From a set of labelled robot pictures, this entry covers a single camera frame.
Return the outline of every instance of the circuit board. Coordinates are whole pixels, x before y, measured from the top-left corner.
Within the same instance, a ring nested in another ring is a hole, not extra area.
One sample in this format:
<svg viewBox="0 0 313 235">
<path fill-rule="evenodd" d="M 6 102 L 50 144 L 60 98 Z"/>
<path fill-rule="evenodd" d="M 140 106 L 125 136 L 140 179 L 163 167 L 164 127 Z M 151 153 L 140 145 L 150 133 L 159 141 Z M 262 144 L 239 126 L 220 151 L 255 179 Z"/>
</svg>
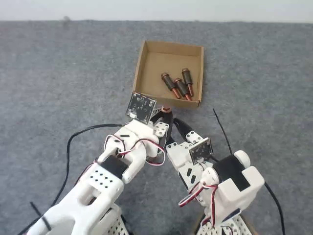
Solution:
<svg viewBox="0 0 313 235">
<path fill-rule="evenodd" d="M 156 103 L 157 102 L 154 99 L 150 99 L 142 94 L 134 92 L 128 104 L 126 115 L 148 124 Z"/>
<path fill-rule="evenodd" d="M 200 159 L 208 161 L 213 155 L 211 139 L 205 138 L 202 142 L 196 143 L 189 149 L 189 153 L 193 165 L 197 164 Z"/>
</svg>

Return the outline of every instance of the red and white wire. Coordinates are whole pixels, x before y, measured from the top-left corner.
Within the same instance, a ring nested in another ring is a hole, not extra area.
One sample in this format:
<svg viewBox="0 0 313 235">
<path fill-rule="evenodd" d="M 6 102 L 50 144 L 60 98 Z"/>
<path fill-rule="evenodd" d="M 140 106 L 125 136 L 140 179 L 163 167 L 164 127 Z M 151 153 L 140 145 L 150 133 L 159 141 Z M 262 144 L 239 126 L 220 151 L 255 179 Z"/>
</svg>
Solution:
<svg viewBox="0 0 313 235">
<path fill-rule="evenodd" d="M 199 189 L 197 189 L 195 192 L 193 192 L 192 194 L 188 194 L 186 197 L 184 197 L 179 203 L 179 207 L 183 207 L 185 205 L 187 205 L 189 202 L 191 202 L 195 197 L 197 197 L 202 190 L 204 190 L 203 187 L 200 187 Z"/>
<path fill-rule="evenodd" d="M 201 183 L 201 186 L 206 189 L 212 188 L 212 194 L 211 194 L 211 217 L 212 217 L 212 227 L 215 226 L 215 192 L 218 189 L 218 185 L 205 185 Z"/>
<path fill-rule="evenodd" d="M 148 141 L 148 142 L 152 143 L 152 144 L 155 145 L 159 150 L 161 150 L 161 152 L 163 153 L 163 161 L 162 161 L 161 163 L 152 163 L 152 162 L 150 162 L 150 161 L 146 161 L 146 162 L 147 162 L 148 164 L 150 164 L 150 165 L 153 165 L 153 166 L 161 166 L 161 165 L 163 165 L 164 162 L 165 162 L 165 150 L 164 150 L 164 148 L 163 148 L 161 145 L 157 144 L 156 142 L 154 142 L 153 140 L 150 140 L 150 139 L 146 139 L 146 138 L 138 139 L 138 140 L 133 144 L 133 146 L 132 146 L 129 150 L 124 151 L 124 152 L 119 152 L 119 154 L 120 154 L 120 155 L 126 155 L 126 154 L 130 153 L 131 151 L 133 151 L 133 150 L 135 149 L 136 145 L 137 145 L 139 142 L 143 142 L 143 141 Z"/>
<path fill-rule="evenodd" d="M 107 142 L 108 142 L 109 138 L 111 138 L 111 137 L 113 137 L 114 139 L 118 140 L 118 141 L 123 145 L 123 147 L 124 147 L 124 150 L 123 150 L 123 151 L 126 151 L 125 143 L 123 142 L 123 140 L 122 140 L 120 137 L 118 137 L 118 136 L 116 136 L 116 135 L 108 135 L 108 136 L 106 137 L 106 140 L 104 141 L 104 149 L 106 149 L 106 147 L 107 147 Z"/>
</svg>

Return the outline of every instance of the wire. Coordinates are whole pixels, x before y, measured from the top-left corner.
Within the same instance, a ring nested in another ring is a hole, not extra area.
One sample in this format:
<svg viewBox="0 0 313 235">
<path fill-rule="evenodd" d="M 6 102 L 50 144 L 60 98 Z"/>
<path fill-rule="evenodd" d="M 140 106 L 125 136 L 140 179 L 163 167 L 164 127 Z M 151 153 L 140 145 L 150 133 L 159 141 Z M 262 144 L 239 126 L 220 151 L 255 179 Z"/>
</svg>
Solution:
<svg viewBox="0 0 313 235">
<path fill-rule="evenodd" d="M 279 211 L 279 216 L 280 216 L 280 223 L 281 223 L 281 226 L 282 226 L 282 232 L 283 232 L 283 235 L 286 235 L 283 210 L 282 210 L 282 208 L 281 208 L 281 206 L 279 204 L 279 201 L 278 201 L 276 195 L 274 194 L 274 192 L 272 191 L 272 189 L 270 188 L 270 186 L 267 184 L 266 181 L 264 182 L 264 185 L 267 188 L 267 190 L 269 191 L 270 195 L 272 196 L 272 198 L 274 199 L 274 201 L 275 201 L 275 203 L 277 205 L 277 208 L 278 208 L 278 211 Z"/>
<path fill-rule="evenodd" d="M 218 189 L 218 185 L 204 185 L 201 186 L 205 189 L 213 189 L 211 194 L 211 214 L 212 214 L 212 227 L 215 226 L 215 192 Z"/>
<path fill-rule="evenodd" d="M 104 141 L 104 149 L 106 149 L 106 147 L 107 147 L 107 142 L 108 142 L 108 140 L 109 140 L 110 137 L 114 137 L 114 138 L 117 139 L 120 143 L 122 143 L 122 145 L 123 145 L 123 147 L 124 147 L 124 151 L 126 151 L 126 146 L 125 146 L 124 141 L 123 141 L 120 137 L 118 137 L 118 136 L 116 136 L 116 135 L 108 135 L 108 136 L 106 137 L 106 140 Z"/>
<path fill-rule="evenodd" d="M 230 147 L 230 144 L 229 144 L 229 141 L 228 141 L 228 138 L 227 138 L 227 135 L 224 131 L 224 128 L 222 127 L 221 123 L 220 123 L 220 120 L 215 112 L 215 110 L 213 109 L 213 112 L 215 114 L 215 117 L 217 119 L 217 122 L 219 123 L 223 133 L 224 133 L 224 136 L 225 136 L 225 139 L 227 141 L 227 144 L 228 144 L 228 148 L 229 148 L 229 152 L 230 154 L 232 155 L 232 150 L 231 150 L 231 147 Z M 282 226 L 282 232 L 283 232 L 283 235 L 286 235 L 286 232 L 285 232 L 285 222 L 284 222 L 284 214 L 283 214 L 283 210 L 280 206 L 280 203 L 276 197 L 276 195 L 274 194 L 274 192 L 272 191 L 272 189 L 269 187 L 269 185 L 267 184 L 267 182 L 264 182 L 264 185 L 265 187 L 267 188 L 268 192 L 270 193 L 270 195 L 272 196 L 272 198 L 274 199 L 276 205 L 277 205 L 277 208 L 278 208 L 278 211 L 279 211 L 279 216 L 280 216 L 280 223 L 281 223 L 281 226 Z"/>
<path fill-rule="evenodd" d="M 186 197 L 184 197 L 179 203 L 179 207 L 183 207 L 185 205 L 187 205 L 189 202 L 191 202 L 195 197 L 197 197 L 202 190 L 204 190 L 204 187 L 200 187 L 198 190 L 196 190 L 194 193 L 187 195 Z"/>
<path fill-rule="evenodd" d="M 201 227 L 204 226 L 204 225 L 206 225 L 207 222 L 210 221 L 210 219 L 211 219 L 211 217 L 204 218 L 204 219 L 200 222 Z"/>
<path fill-rule="evenodd" d="M 193 187 L 192 189 L 189 191 L 189 194 L 191 194 L 193 192 L 193 190 L 199 185 L 200 181 L 197 182 Z"/>
<path fill-rule="evenodd" d="M 219 123 L 219 125 L 220 125 L 220 127 L 221 127 L 221 129 L 222 129 L 222 131 L 223 131 L 223 133 L 224 133 L 226 142 L 227 142 L 227 144 L 228 144 L 228 148 L 229 148 L 230 155 L 232 155 L 233 152 L 232 152 L 232 150 L 231 150 L 230 143 L 229 143 L 229 141 L 228 141 L 228 138 L 227 138 L 227 135 L 226 135 L 226 133 L 225 133 L 225 130 L 224 130 L 224 128 L 223 128 L 223 126 L 222 126 L 222 124 L 221 124 L 221 122 L 220 122 L 220 120 L 219 120 L 219 117 L 217 116 L 217 114 L 216 114 L 216 112 L 215 112 L 214 109 L 213 109 L 213 112 L 214 112 L 214 114 L 215 114 L 215 117 L 216 117 L 217 122 Z"/>
<path fill-rule="evenodd" d="M 48 223 L 47 219 L 45 218 L 45 216 L 41 215 L 40 211 L 38 210 L 38 208 L 35 206 L 35 204 L 33 202 L 30 202 L 31 207 L 34 209 L 34 211 L 36 212 L 36 214 L 41 217 L 41 219 L 44 221 L 46 227 L 48 228 L 49 231 L 51 231 L 51 226 Z"/>
<path fill-rule="evenodd" d="M 161 150 L 161 152 L 163 153 L 163 161 L 162 161 L 161 163 L 153 163 L 153 162 L 150 162 L 150 161 L 146 161 L 146 162 L 147 162 L 148 164 L 150 164 L 150 165 L 153 165 L 153 166 L 161 166 L 161 165 L 163 165 L 164 162 L 165 162 L 165 150 L 164 150 L 164 148 L 163 148 L 161 145 L 157 144 L 156 142 L 154 142 L 153 140 L 150 140 L 150 139 L 146 139 L 146 138 L 138 139 L 138 140 L 133 144 L 133 146 L 132 146 L 129 150 L 124 151 L 124 152 L 120 152 L 119 154 L 120 154 L 120 155 L 126 155 L 126 154 L 130 153 L 131 151 L 133 151 L 133 150 L 135 149 L 136 145 L 137 145 L 139 142 L 141 142 L 141 141 L 148 141 L 148 142 L 152 143 L 152 144 L 155 145 L 159 150 Z"/>
<path fill-rule="evenodd" d="M 228 225 L 221 225 L 221 227 L 226 227 L 227 229 L 230 229 L 231 235 L 234 235 L 233 230 L 230 226 Z"/>
<path fill-rule="evenodd" d="M 93 163 L 90 163 L 88 166 L 85 167 L 85 169 L 83 170 L 83 172 L 79 175 L 78 179 L 76 180 L 75 185 L 77 185 L 77 183 L 79 182 L 80 178 L 83 176 L 83 174 L 85 174 L 85 172 L 95 163 L 95 161 Z"/>
<path fill-rule="evenodd" d="M 82 130 L 82 131 L 79 131 L 79 132 L 76 132 L 75 134 L 73 134 L 67 141 L 67 167 L 66 167 L 66 176 L 65 176 L 65 179 L 62 183 L 62 186 L 58 192 L 58 194 L 56 195 L 56 197 L 54 198 L 52 204 L 50 207 L 53 207 L 56 202 L 58 201 L 61 193 L 63 192 L 64 190 L 64 187 L 67 183 L 67 179 L 68 179 L 68 174 L 69 174 L 69 148 L 70 148 L 70 143 L 72 142 L 73 138 L 77 135 L 80 135 L 81 133 L 84 133 L 86 131 L 89 131 L 89 130 L 92 130 L 92 129 L 96 129 L 96 128 L 101 128 L 101 127 L 121 127 L 123 126 L 122 124 L 100 124 L 100 125 L 95 125 L 95 126 L 90 126 L 90 127 L 87 127 L 86 129 Z M 24 234 L 31 226 L 33 226 L 38 220 L 40 219 L 40 217 L 34 219 L 29 225 L 27 225 L 22 231 L 20 231 L 18 233 L 18 235 L 22 235 Z"/>
</svg>

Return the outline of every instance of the cylindrical part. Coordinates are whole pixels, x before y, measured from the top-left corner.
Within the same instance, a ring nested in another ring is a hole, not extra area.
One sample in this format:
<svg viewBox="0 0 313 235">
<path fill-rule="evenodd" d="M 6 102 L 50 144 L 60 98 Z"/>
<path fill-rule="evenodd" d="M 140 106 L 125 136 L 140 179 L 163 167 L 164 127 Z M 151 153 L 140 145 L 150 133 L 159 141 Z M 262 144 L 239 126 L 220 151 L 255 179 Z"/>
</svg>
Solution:
<svg viewBox="0 0 313 235">
<path fill-rule="evenodd" d="M 177 88 L 178 88 L 178 90 L 182 96 L 185 96 L 186 94 L 188 94 L 188 90 L 180 78 L 176 78 L 174 83 L 177 86 Z"/>
<path fill-rule="evenodd" d="M 191 79 L 189 69 L 187 68 L 182 69 L 181 74 L 182 74 L 182 77 L 184 78 L 185 84 L 188 86 L 190 96 L 194 96 L 194 91 L 192 89 L 192 79 Z"/>
<path fill-rule="evenodd" d="M 179 91 L 176 88 L 173 88 L 172 92 L 174 93 L 174 95 L 176 96 L 177 99 L 180 99 Z"/>
<path fill-rule="evenodd" d="M 168 75 L 168 73 L 164 72 L 161 74 L 161 78 L 163 80 L 163 82 L 166 84 L 167 88 L 173 92 L 173 94 L 176 96 L 177 99 L 180 99 L 180 94 L 177 91 L 175 84 L 173 83 L 170 75 Z"/>
<path fill-rule="evenodd" d="M 182 77 L 184 78 L 185 84 L 192 84 L 189 69 L 187 68 L 182 69 L 181 74 L 182 74 Z"/>
<path fill-rule="evenodd" d="M 163 82 L 166 84 L 167 88 L 171 91 L 173 88 L 175 88 L 175 84 L 173 83 L 170 75 L 168 73 L 162 73 L 161 78 Z"/>
<path fill-rule="evenodd" d="M 186 94 L 186 95 L 185 95 L 185 98 L 186 98 L 186 100 L 189 100 L 189 101 L 192 100 L 191 97 L 189 96 L 189 94 Z"/>
<path fill-rule="evenodd" d="M 188 90 L 189 90 L 190 96 L 194 96 L 194 91 L 192 89 L 192 85 L 188 84 L 187 86 L 188 86 Z"/>
<path fill-rule="evenodd" d="M 183 97 L 185 97 L 187 100 L 191 100 L 189 94 L 188 94 L 188 90 L 185 86 L 185 84 L 181 81 L 180 78 L 176 78 L 174 81 L 175 85 L 177 86 L 177 88 L 179 89 L 179 92 L 181 93 L 181 95 Z"/>
<path fill-rule="evenodd" d="M 245 168 L 248 168 L 249 166 L 251 166 L 250 158 L 246 152 L 242 150 L 238 150 L 234 153 L 234 156 L 240 161 L 240 163 Z"/>
</svg>

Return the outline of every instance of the black cable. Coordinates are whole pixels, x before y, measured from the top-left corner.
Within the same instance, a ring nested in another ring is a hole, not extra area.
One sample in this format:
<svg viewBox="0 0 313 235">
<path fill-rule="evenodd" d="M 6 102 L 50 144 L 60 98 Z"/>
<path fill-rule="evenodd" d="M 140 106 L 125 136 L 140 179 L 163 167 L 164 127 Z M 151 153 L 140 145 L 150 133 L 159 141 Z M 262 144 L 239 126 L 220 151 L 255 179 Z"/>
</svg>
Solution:
<svg viewBox="0 0 313 235">
<path fill-rule="evenodd" d="M 278 201 L 277 197 L 275 196 L 274 192 L 272 191 L 270 186 L 267 184 L 267 182 L 264 182 L 264 185 L 267 188 L 267 190 L 269 191 L 270 195 L 272 196 L 272 198 L 274 199 L 274 201 L 275 201 L 275 203 L 277 205 L 277 208 L 278 208 L 278 211 L 279 211 L 279 215 L 280 215 L 280 223 L 281 223 L 281 226 L 282 226 L 282 232 L 283 232 L 283 235 L 286 235 L 283 210 L 282 210 L 282 208 L 281 208 L 281 206 L 279 204 L 279 201 Z"/>
<path fill-rule="evenodd" d="M 49 231 L 51 231 L 51 226 L 48 223 L 47 219 L 41 215 L 40 211 L 38 210 L 38 208 L 35 206 L 35 204 L 33 202 L 30 202 L 31 207 L 34 209 L 34 211 L 36 212 L 36 214 L 41 217 L 41 219 L 44 221 L 46 227 L 48 228 Z"/>
<path fill-rule="evenodd" d="M 215 114 L 215 117 L 216 117 L 217 122 L 219 123 L 219 125 L 220 125 L 220 127 L 221 127 L 221 129 L 222 129 L 222 131 L 223 131 L 223 133 L 224 133 L 224 136 L 225 136 L 225 139 L 226 139 L 226 142 L 227 142 L 227 144 L 228 144 L 229 151 L 230 151 L 230 155 L 232 155 L 232 154 L 233 154 L 233 151 L 231 150 L 230 143 L 229 143 L 229 141 L 228 141 L 228 138 L 227 138 L 227 135 L 226 135 L 226 133 L 225 133 L 225 130 L 224 130 L 224 128 L 223 128 L 223 126 L 222 126 L 222 124 L 221 124 L 221 122 L 220 122 L 220 120 L 219 120 L 219 117 L 217 116 L 217 114 L 216 114 L 216 112 L 215 112 L 214 109 L 213 109 L 213 112 L 214 112 L 214 114 Z"/>
<path fill-rule="evenodd" d="M 220 127 L 221 127 L 221 129 L 222 129 L 222 131 L 223 131 L 223 133 L 224 133 L 224 136 L 225 136 L 225 139 L 226 139 L 226 141 L 227 141 L 230 154 L 232 155 L 231 147 L 230 147 L 230 144 L 229 144 L 227 135 L 226 135 L 226 133 L 225 133 L 225 131 L 224 131 L 224 128 L 222 127 L 222 125 L 221 125 L 221 123 L 220 123 L 220 121 L 219 121 L 219 118 L 218 118 L 218 116 L 217 116 L 217 114 L 216 114 L 216 112 L 215 112 L 214 109 L 213 109 L 213 112 L 214 112 L 214 114 L 215 114 L 215 117 L 216 117 L 216 119 L 217 119 L 217 122 L 219 123 L 219 125 L 220 125 Z M 275 203 L 276 203 L 276 205 L 277 205 L 277 208 L 278 208 L 278 211 L 279 211 L 279 216 L 280 216 L 280 223 L 281 223 L 281 226 L 282 226 L 282 232 L 283 232 L 283 235 L 286 235 L 286 233 L 285 233 L 285 223 L 284 223 L 283 210 L 282 210 L 282 208 L 281 208 L 281 206 L 280 206 L 280 204 L 279 204 L 279 201 L 278 201 L 277 197 L 275 196 L 274 192 L 273 192 L 272 189 L 269 187 L 269 185 L 268 185 L 266 182 L 264 182 L 264 185 L 265 185 L 265 187 L 267 188 L 267 190 L 269 191 L 270 195 L 272 196 L 272 198 L 274 199 L 274 201 L 275 201 Z"/>
<path fill-rule="evenodd" d="M 73 138 L 81 133 L 84 133 L 86 131 L 92 130 L 92 129 L 96 129 L 96 128 L 101 128 L 101 127 L 121 127 L 123 126 L 122 124 L 100 124 L 100 125 L 95 125 L 95 126 L 90 126 L 87 127 L 85 130 L 76 132 L 75 134 L 73 134 L 67 141 L 67 172 L 66 172 L 66 176 L 65 179 L 63 181 L 63 184 L 58 192 L 58 194 L 56 195 L 56 197 L 54 198 L 52 204 L 50 207 L 53 207 L 56 202 L 58 201 L 61 193 L 64 190 L 65 185 L 67 184 L 67 179 L 68 179 L 68 174 L 69 174 L 69 147 L 70 147 L 70 143 L 72 142 Z M 40 219 L 40 217 L 36 218 L 35 220 L 33 220 L 29 225 L 27 225 L 22 231 L 20 231 L 18 233 L 18 235 L 22 235 L 24 234 L 31 226 L 33 226 L 38 220 Z"/>
</svg>

